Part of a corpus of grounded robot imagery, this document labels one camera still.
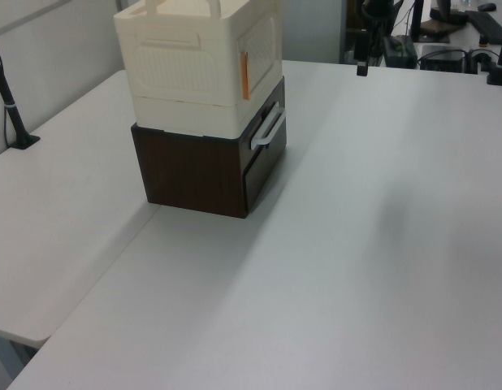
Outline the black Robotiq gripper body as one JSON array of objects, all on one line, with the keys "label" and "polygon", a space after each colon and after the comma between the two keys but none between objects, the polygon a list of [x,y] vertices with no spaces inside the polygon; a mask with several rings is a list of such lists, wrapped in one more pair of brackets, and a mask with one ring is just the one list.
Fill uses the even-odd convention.
[{"label": "black Robotiq gripper body", "polygon": [[365,63],[368,60],[368,31],[358,30],[354,46],[354,59],[357,63]]}]

